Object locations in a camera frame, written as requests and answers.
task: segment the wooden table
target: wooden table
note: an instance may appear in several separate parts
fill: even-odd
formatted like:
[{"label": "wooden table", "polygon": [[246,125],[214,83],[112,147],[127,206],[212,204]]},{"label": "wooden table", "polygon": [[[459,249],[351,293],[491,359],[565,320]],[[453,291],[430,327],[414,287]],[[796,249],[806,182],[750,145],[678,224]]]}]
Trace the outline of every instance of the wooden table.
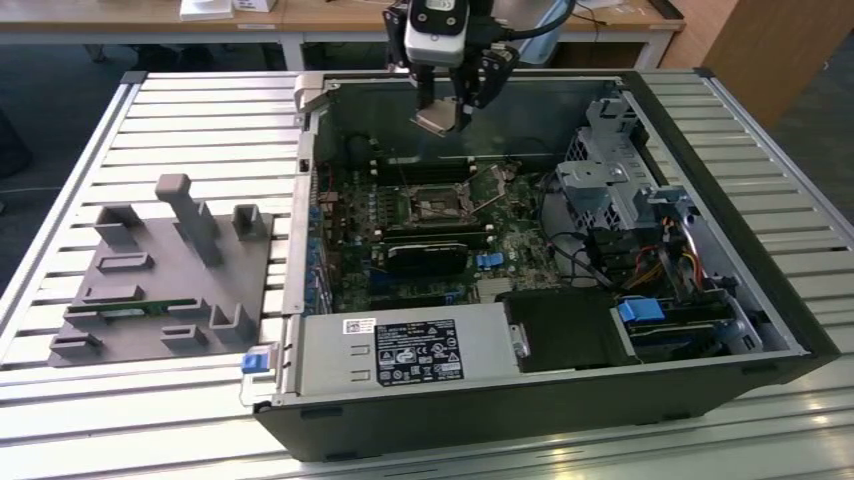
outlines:
[{"label": "wooden table", "polygon": [[[270,13],[235,12],[230,19],[182,22],[180,0],[0,0],[0,44],[272,42],[283,46],[288,69],[304,70],[307,42],[386,42],[382,11],[390,4],[279,0]],[[657,67],[682,20],[666,19],[647,0],[598,9],[595,18],[603,22],[598,30],[573,17],[561,41],[642,43],[635,66]]]},{"label": "wooden table", "polygon": [[278,43],[286,1],[182,22],[180,0],[0,0],[0,44]]},{"label": "wooden table", "polygon": [[[387,41],[382,11],[391,0],[287,0],[282,19],[282,45],[288,68],[304,69],[302,46],[308,42]],[[571,17],[561,42],[629,42],[645,44],[635,67],[655,68],[670,39],[685,22],[666,19],[647,0],[627,0],[625,5],[595,10],[595,18],[606,25]]]}]

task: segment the metal workbench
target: metal workbench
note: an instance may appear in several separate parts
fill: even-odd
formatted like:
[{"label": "metal workbench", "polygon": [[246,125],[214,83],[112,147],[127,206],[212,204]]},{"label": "metal workbench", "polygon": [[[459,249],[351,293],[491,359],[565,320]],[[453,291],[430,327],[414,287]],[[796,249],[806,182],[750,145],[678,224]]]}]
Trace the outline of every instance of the metal workbench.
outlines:
[{"label": "metal workbench", "polygon": [[[194,179],[214,214],[275,214],[262,336],[282,323],[296,147],[295,74],[151,74],[123,84],[0,301],[0,476],[156,478],[840,478],[854,475],[854,235],[714,79],[645,74],[844,355],[703,418],[302,464],[239,401],[240,355],[54,369],[99,236],[99,205],[170,215],[162,173]],[[663,151],[653,149],[678,183]]]}]

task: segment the blue connector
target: blue connector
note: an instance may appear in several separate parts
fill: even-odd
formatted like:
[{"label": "blue connector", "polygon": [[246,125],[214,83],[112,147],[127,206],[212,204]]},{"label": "blue connector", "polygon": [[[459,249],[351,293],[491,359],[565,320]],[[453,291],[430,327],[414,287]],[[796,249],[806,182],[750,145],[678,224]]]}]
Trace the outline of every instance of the blue connector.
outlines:
[{"label": "blue connector", "polygon": [[623,300],[617,307],[623,323],[659,322],[665,320],[665,312],[654,298],[634,297]]},{"label": "blue connector", "polygon": [[270,354],[268,353],[247,353],[243,355],[240,370],[247,373],[264,373],[270,371]]},{"label": "blue connector", "polygon": [[502,252],[490,255],[490,267],[498,267],[505,264],[505,254]]},{"label": "blue connector", "polygon": [[489,270],[493,267],[499,267],[505,264],[505,254],[502,252],[498,252],[478,255],[475,256],[475,263],[478,264],[478,268],[482,270]]}]

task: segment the regulatory label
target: regulatory label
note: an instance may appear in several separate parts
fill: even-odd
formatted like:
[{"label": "regulatory label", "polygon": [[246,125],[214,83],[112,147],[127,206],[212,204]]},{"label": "regulatory label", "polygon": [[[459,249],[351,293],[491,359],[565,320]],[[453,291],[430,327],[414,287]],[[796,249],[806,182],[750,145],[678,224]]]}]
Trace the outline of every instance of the regulatory label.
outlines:
[{"label": "regulatory label", "polygon": [[383,387],[465,378],[454,320],[377,325],[374,337]]},{"label": "regulatory label", "polygon": [[345,335],[357,333],[374,333],[375,318],[346,318],[345,319]]}]

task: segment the red wire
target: red wire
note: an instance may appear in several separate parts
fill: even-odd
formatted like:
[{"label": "red wire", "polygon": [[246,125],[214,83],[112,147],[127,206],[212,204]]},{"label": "red wire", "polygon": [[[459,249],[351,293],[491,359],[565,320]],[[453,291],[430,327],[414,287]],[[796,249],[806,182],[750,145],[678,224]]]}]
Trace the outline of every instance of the red wire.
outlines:
[{"label": "red wire", "polygon": [[638,252],[638,256],[635,257],[635,275],[638,275],[638,272],[641,271],[641,259],[643,258],[643,253],[650,250],[655,250],[655,248],[655,246],[646,246]]}]

